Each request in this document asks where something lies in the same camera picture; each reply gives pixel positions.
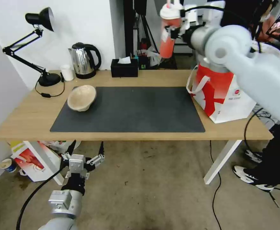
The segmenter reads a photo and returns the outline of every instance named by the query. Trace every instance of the black desk mat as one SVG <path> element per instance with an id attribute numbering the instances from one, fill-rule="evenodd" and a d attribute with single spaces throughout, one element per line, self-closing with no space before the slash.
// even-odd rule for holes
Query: black desk mat
<path id="1" fill-rule="evenodd" d="M 65 102 L 51 132 L 205 132 L 185 87 L 96 87 L 85 112 Z"/>

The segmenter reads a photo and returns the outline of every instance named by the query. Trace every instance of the kettle handle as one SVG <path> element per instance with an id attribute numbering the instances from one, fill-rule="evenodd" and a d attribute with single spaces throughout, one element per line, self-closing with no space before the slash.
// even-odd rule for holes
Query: kettle handle
<path id="1" fill-rule="evenodd" d="M 101 66 L 101 63 L 102 63 L 102 58 L 101 58 L 101 54 L 99 53 L 99 50 L 94 45 L 89 45 L 89 44 L 85 44 L 85 50 L 86 50 L 88 56 L 90 56 L 90 57 L 92 57 L 92 54 L 90 53 L 90 50 L 95 52 L 96 56 L 98 57 L 99 62 L 98 62 L 97 65 L 95 65 L 94 64 L 94 60 L 92 58 L 92 63 L 94 65 L 93 68 L 95 70 L 98 70 L 100 68 L 100 66 Z"/>

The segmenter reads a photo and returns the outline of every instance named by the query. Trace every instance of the lamp base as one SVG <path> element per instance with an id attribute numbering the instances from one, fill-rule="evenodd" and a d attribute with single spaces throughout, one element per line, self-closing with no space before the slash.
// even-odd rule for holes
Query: lamp base
<path id="1" fill-rule="evenodd" d="M 38 80 L 39 85 L 45 86 L 45 87 L 56 85 L 60 81 L 61 81 L 61 77 L 58 74 L 47 73 L 47 72 L 45 74 L 42 74 Z"/>

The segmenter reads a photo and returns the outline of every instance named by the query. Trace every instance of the leg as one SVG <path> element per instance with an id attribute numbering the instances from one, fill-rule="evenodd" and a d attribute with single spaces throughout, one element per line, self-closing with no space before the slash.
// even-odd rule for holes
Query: leg
<path id="1" fill-rule="evenodd" d="M 214 161 L 213 165 L 209 169 L 208 173 L 204 177 L 205 184 L 210 184 L 212 179 L 216 176 L 216 174 L 223 167 L 225 162 L 229 159 L 229 157 L 233 154 L 235 149 L 239 146 L 242 140 L 236 141 L 228 141 L 219 154 L 219 156 Z"/>
<path id="2" fill-rule="evenodd" d="M 233 172 L 244 182 L 264 191 L 280 184 L 280 125 L 275 125 L 274 138 L 262 151 L 262 162 L 252 169 L 234 166 Z"/>
<path id="3" fill-rule="evenodd" d="M 35 155 L 35 157 L 43 164 L 46 165 L 52 172 L 52 174 L 56 173 L 59 170 L 60 165 L 55 165 L 49 158 L 49 156 L 45 153 L 38 142 L 29 142 L 24 141 L 25 145 L 30 149 L 30 151 Z M 59 173 L 54 177 L 54 180 L 57 184 L 63 184 L 63 176 Z"/>

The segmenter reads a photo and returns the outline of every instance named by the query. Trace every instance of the sneaker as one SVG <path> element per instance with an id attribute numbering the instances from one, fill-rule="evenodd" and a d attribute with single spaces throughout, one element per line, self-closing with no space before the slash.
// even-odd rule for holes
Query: sneaker
<path id="1" fill-rule="evenodd" d="M 251 160 L 255 163 L 261 163 L 262 162 L 262 153 L 261 152 L 251 152 L 250 150 L 246 150 L 245 152 L 245 157 L 248 160 Z"/>
<path id="2" fill-rule="evenodd" d="M 274 186 L 263 184 L 257 178 L 255 178 L 254 176 L 245 173 L 244 172 L 245 169 L 246 168 L 241 167 L 241 166 L 237 166 L 237 165 L 233 166 L 233 168 L 232 168 L 233 172 L 243 182 L 248 183 L 250 185 L 254 185 L 257 188 L 259 188 L 259 189 L 261 189 L 262 191 L 265 191 L 265 192 L 271 192 L 274 189 Z"/>

